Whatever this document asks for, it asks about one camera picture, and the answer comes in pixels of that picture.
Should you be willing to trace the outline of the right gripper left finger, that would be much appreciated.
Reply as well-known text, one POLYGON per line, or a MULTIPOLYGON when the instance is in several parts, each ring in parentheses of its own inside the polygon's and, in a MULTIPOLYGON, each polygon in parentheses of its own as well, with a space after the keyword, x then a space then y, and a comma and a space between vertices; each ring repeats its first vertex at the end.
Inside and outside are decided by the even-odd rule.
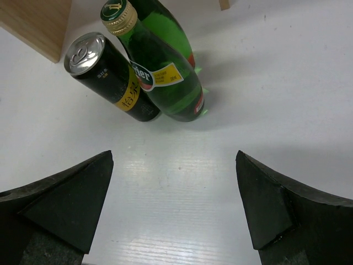
POLYGON ((1 264, 81 264, 92 246, 113 173, 104 151, 1 192, 1 264))

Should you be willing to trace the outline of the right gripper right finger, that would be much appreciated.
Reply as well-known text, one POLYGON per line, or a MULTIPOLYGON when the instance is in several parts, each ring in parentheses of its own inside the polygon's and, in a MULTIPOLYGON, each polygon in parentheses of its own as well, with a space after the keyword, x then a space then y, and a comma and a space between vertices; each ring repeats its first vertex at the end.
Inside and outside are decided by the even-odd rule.
POLYGON ((352 200, 312 188, 242 151, 237 181, 262 264, 352 264, 352 200))

